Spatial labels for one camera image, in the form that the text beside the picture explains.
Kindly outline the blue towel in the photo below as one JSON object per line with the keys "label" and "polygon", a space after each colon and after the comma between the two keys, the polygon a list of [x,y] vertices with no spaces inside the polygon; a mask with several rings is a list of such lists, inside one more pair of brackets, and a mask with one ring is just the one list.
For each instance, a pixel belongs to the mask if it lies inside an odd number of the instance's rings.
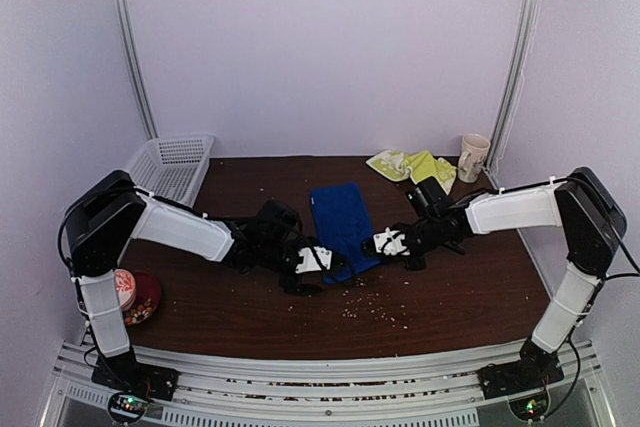
{"label": "blue towel", "polygon": [[[373,224],[357,183],[318,188],[311,191],[311,212],[320,244],[345,256],[356,274],[378,266],[381,261],[365,257],[361,242],[374,235]],[[327,284],[327,274],[323,275]]]}

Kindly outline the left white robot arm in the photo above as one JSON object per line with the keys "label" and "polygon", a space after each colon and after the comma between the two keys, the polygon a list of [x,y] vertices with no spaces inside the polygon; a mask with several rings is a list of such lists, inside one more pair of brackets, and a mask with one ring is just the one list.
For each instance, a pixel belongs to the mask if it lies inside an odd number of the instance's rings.
{"label": "left white robot arm", "polygon": [[98,355],[94,371],[123,391],[151,382],[136,358],[116,293],[115,270],[135,241],[238,271],[265,268],[290,295],[320,292],[303,282],[306,273],[335,281],[351,268],[344,255],[305,235],[300,215],[281,202],[268,200],[253,216],[210,216],[143,189],[123,170],[112,171],[67,208],[56,247],[91,330]]}

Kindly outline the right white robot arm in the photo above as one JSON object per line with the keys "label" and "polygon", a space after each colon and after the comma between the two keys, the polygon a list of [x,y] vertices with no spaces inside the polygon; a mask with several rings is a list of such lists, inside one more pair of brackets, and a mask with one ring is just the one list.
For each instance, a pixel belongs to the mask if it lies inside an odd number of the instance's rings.
{"label": "right white robot arm", "polygon": [[428,252],[440,247],[456,250],[474,236],[539,227],[562,230],[568,248],[564,277],[518,360],[480,373],[488,384],[504,379],[526,389],[552,379],[559,348],[588,315],[623,248],[625,214],[597,175],[579,167],[563,178],[511,189],[478,189],[459,199],[428,178],[407,197],[417,220],[396,223],[365,239],[364,255],[421,261]]}

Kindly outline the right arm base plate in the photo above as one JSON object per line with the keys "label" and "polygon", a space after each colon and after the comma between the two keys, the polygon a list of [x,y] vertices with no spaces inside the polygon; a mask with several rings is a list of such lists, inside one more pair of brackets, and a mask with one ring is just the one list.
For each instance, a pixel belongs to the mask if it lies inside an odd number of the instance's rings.
{"label": "right arm base plate", "polygon": [[564,379],[564,372],[559,364],[554,363],[540,371],[537,366],[524,360],[490,364],[481,368],[477,374],[486,400],[541,389],[548,383]]}

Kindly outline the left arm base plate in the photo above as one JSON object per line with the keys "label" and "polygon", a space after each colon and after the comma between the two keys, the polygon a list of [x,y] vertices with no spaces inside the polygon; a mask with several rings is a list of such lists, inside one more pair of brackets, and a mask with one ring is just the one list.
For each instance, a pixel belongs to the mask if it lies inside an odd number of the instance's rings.
{"label": "left arm base plate", "polygon": [[163,401],[173,399],[178,378],[175,369],[116,358],[99,359],[91,375],[95,384]]}

